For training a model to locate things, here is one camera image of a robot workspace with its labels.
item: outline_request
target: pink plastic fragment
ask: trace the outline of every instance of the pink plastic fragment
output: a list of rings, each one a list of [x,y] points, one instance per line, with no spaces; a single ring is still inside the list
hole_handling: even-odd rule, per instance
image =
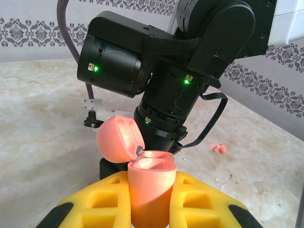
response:
[[[214,146],[212,150],[215,153],[221,153],[221,154],[227,153],[226,146],[224,146],[222,144]]]

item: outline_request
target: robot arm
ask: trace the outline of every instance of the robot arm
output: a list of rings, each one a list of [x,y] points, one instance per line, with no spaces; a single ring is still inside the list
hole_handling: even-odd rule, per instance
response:
[[[130,98],[144,92],[134,119],[146,149],[175,153],[184,148],[183,125],[197,99],[222,102],[189,146],[201,142],[227,102],[221,93],[205,96],[207,88],[220,88],[235,59],[304,37],[303,9],[304,0],[180,0],[169,32],[104,11],[89,25],[77,78]],[[96,101],[85,105],[85,125],[93,128],[111,116],[100,120]]]
[[[178,28],[177,6],[169,23],[168,32],[174,34]],[[304,0],[278,0],[275,7],[268,46],[283,46],[304,38]]]

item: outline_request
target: black cable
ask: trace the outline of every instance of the black cable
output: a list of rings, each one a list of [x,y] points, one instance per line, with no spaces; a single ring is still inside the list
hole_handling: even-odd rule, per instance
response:
[[[213,93],[213,94],[208,94],[208,95],[201,94],[200,97],[205,101],[215,100],[215,99],[221,99],[221,101],[220,101],[219,106],[218,106],[216,112],[214,113],[213,117],[211,118],[211,120],[209,121],[209,123],[207,124],[205,129],[201,132],[201,134],[198,136],[198,138],[195,141],[188,143],[184,146],[182,144],[180,144],[179,142],[176,142],[176,146],[180,149],[189,148],[189,147],[193,147],[193,146],[200,144],[204,140],[206,135],[210,132],[212,127],[215,125],[215,123],[219,119],[220,115],[223,113],[223,111],[226,107],[226,104],[228,102],[228,97],[226,97],[226,95],[223,93]]]

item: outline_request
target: orange cup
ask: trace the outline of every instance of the orange cup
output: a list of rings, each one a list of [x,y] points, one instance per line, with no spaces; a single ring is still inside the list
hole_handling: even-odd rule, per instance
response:
[[[128,164],[131,222],[135,228],[166,228],[176,178],[172,153],[143,151]]]

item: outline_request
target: black cylinder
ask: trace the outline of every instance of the black cylinder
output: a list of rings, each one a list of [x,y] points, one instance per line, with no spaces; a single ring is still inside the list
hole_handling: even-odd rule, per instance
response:
[[[178,141],[205,83],[202,76],[158,64],[134,113],[146,150],[168,151]]]
[[[140,86],[136,83],[140,67],[138,54],[88,35],[81,52],[77,78],[134,97]]]

